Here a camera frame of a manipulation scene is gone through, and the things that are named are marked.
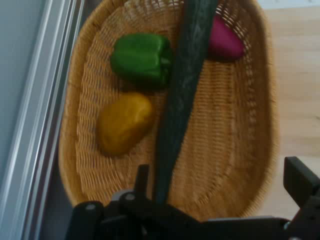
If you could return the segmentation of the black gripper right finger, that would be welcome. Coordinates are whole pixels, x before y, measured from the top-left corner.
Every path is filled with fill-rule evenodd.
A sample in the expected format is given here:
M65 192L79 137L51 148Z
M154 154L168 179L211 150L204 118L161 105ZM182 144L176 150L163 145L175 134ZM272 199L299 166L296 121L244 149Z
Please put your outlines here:
M320 178L298 157L284 159L283 186L299 210L286 227L287 235L320 234Z

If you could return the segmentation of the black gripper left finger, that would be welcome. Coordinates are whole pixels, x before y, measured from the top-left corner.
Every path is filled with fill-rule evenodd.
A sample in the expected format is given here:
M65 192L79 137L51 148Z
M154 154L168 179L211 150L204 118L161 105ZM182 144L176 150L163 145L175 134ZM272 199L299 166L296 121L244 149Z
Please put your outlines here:
M138 167L134 188L104 206L99 201L76 205L68 240L192 240L197 220L168 204L147 198L149 165Z

